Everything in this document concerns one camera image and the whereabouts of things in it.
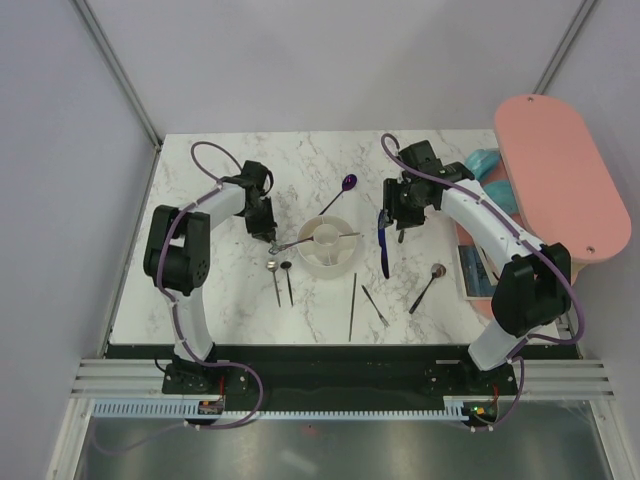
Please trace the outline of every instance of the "white wall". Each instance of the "white wall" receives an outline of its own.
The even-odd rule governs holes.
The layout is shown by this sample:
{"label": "white wall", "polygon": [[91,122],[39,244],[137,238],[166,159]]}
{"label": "white wall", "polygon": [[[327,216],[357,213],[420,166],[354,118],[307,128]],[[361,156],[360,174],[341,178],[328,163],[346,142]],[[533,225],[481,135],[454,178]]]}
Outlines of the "white wall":
{"label": "white wall", "polygon": [[68,0],[0,15],[0,465],[42,479],[152,148]]}
{"label": "white wall", "polygon": [[161,134],[491,128],[580,0],[90,0]]}
{"label": "white wall", "polygon": [[640,457],[639,24],[637,0],[601,2],[549,94],[584,116],[631,216],[630,245],[587,268],[576,288],[588,315],[584,347],[610,368]]}

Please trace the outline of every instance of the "marble table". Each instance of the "marble table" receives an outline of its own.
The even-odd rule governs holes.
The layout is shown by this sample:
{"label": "marble table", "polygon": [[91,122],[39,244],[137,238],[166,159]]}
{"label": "marble table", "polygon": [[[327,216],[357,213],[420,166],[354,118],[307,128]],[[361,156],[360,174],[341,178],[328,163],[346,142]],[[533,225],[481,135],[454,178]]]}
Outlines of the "marble table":
{"label": "marble table", "polygon": [[[294,306],[289,304],[286,277],[278,271],[282,308],[273,279],[265,268],[269,245],[252,239],[244,219],[231,218],[211,233],[211,270],[204,286],[207,324],[221,344],[347,344],[353,272],[358,273],[351,344],[460,344],[475,340],[488,319],[477,314],[460,294],[455,266],[454,224],[446,215],[427,210],[423,227],[407,231],[404,243],[387,232],[391,278],[380,268],[376,235],[382,204],[382,182],[399,168],[380,148],[379,131],[292,132],[168,135],[159,159],[135,249],[128,265],[113,331],[112,344],[169,344],[173,333],[169,310],[142,261],[153,210],[160,204],[184,206],[213,187],[212,180],[191,162],[190,146],[208,140],[223,146],[242,163],[257,160],[275,176],[271,192],[280,242],[293,241],[299,227],[340,191],[348,173],[357,187],[342,195],[327,212],[347,220],[363,234],[352,270],[334,280],[308,274],[295,249],[282,252],[290,260]],[[401,145],[429,139],[443,163],[464,161],[477,148],[497,147],[491,130],[395,131]],[[221,152],[201,146],[198,158],[219,176],[236,167]],[[430,278],[435,262],[447,267],[418,310],[408,309]],[[385,328],[366,299],[367,287],[390,323]],[[557,335],[555,325],[543,329]]]}

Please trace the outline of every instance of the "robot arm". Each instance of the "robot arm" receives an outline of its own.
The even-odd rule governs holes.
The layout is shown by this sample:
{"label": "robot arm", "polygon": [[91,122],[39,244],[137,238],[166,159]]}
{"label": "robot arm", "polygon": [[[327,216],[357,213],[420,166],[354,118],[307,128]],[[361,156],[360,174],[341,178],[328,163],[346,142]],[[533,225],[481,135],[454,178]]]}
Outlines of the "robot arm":
{"label": "robot arm", "polygon": [[[385,226],[397,222],[404,230],[424,223],[424,208],[433,205],[462,225],[501,272],[491,301],[495,319],[469,346],[469,356],[482,371],[503,364],[508,354],[529,333],[554,321],[571,307],[567,292],[556,276],[523,242],[537,249],[570,277],[571,257],[561,244],[547,246],[502,212],[480,183],[461,163],[443,166],[428,141],[399,152],[403,163],[422,173],[446,180],[462,189],[403,172],[400,180],[384,181]],[[470,197],[472,192],[480,200]],[[491,212],[502,214],[500,221]]]}
{"label": "robot arm", "polygon": [[[215,344],[207,329],[202,299],[202,285],[211,264],[210,232],[235,215],[244,217],[247,232],[254,238],[269,243],[275,241],[277,224],[273,219],[271,199],[266,197],[268,190],[264,189],[267,178],[273,185],[271,172],[253,161],[245,162],[240,175],[222,178],[220,190],[215,195],[182,217],[167,251],[162,285],[175,297],[169,308],[180,319],[182,338],[188,339],[189,347],[201,360],[213,360],[212,356],[215,356]],[[156,286],[162,246],[179,212],[177,207],[161,205],[153,213],[144,272]],[[193,362],[180,341],[175,322],[173,327],[176,339],[174,354],[183,361]]]}

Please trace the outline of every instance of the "purple spoon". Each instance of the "purple spoon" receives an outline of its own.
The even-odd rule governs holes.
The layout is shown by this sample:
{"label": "purple spoon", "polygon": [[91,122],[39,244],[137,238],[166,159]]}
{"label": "purple spoon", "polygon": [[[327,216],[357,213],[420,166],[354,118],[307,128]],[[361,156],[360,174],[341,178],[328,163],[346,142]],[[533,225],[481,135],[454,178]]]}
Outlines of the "purple spoon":
{"label": "purple spoon", "polygon": [[318,216],[324,215],[324,212],[329,210],[329,207],[333,205],[333,202],[335,202],[344,192],[348,192],[353,187],[355,187],[356,183],[358,183],[358,177],[356,177],[355,174],[350,173],[349,175],[344,177],[344,180],[342,180],[342,190],[340,190],[340,193],[336,195],[335,198],[331,200],[331,202],[329,202],[329,205],[324,207],[324,209],[318,214]]}

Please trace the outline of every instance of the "metal spoon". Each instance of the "metal spoon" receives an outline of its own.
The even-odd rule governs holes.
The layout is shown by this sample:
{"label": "metal spoon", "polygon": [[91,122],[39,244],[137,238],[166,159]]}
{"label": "metal spoon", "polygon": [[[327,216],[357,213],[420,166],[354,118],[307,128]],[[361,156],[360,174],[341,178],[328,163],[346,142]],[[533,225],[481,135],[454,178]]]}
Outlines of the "metal spoon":
{"label": "metal spoon", "polygon": [[291,279],[289,278],[289,269],[293,266],[293,264],[289,261],[282,262],[280,264],[280,268],[287,272],[287,286],[289,287],[289,300],[291,301],[291,306],[293,307],[293,293],[291,292]]}
{"label": "metal spoon", "polygon": [[382,315],[382,312],[378,309],[377,305],[373,301],[373,298],[371,298],[371,295],[369,295],[367,287],[365,287],[364,285],[360,285],[360,286],[362,287],[362,290],[364,291],[364,294],[367,296],[367,298],[371,302],[371,305],[373,305],[373,308],[376,309],[376,313],[378,314],[378,318],[382,322],[382,325],[384,325],[385,327],[388,327],[389,326],[389,322],[387,322],[387,319],[384,318],[384,315]]}
{"label": "metal spoon", "polygon": [[340,193],[336,195],[334,199],[329,202],[329,205],[324,207],[324,209],[318,214],[318,216],[324,215],[324,212],[329,210],[329,207],[333,205],[333,202],[335,202],[340,197],[340,195],[342,195],[344,192],[348,192],[353,187],[355,187],[356,183],[358,183],[358,177],[356,177],[355,174],[350,173],[349,175],[344,177],[344,179],[342,180],[342,190],[340,190]]}
{"label": "metal spoon", "polygon": [[[342,237],[355,237],[356,235],[360,235],[360,232],[352,232],[352,233],[343,233],[342,235],[338,235],[338,238],[342,238]],[[310,242],[311,240],[313,240],[313,237],[307,237],[307,238],[303,238],[302,240],[298,240],[296,242],[291,242],[291,243],[283,243],[282,245],[278,245],[277,243],[272,243],[271,244],[271,248],[269,249],[269,254],[270,255],[277,255],[278,253],[291,248],[291,247],[295,247],[296,245],[300,244],[300,243],[304,243],[304,242]]]}
{"label": "metal spoon", "polygon": [[273,274],[273,286],[276,287],[276,297],[278,298],[278,306],[280,307],[280,291],[278,290],[278,280],[276,279],[276,272],[278,271],[278,262],[271,259],[267,262],[267,270]]}
{"label": "metal spoon", "polygon": [[443,277],[445,273],[447,273],[447,269],[445,268],[444,265],[440,263],[433,264],[433,266],[431,267],[431,280],[429,280],[429,283],[427,283],[427,286],[424,287],[424,290],[422,291],[422,293],[418,296],[416,301],[413,302],[413,305],[411,305],[411,308],[409,309],[410,314],[413,315],[413,312],[416,311],[416,308],[418,308],[418,305],[420,305],[420,302],[422,301],[422,297],[424,297],[424,294],[427,293],[427,288],[431,286],[431,283],[436,278]]}

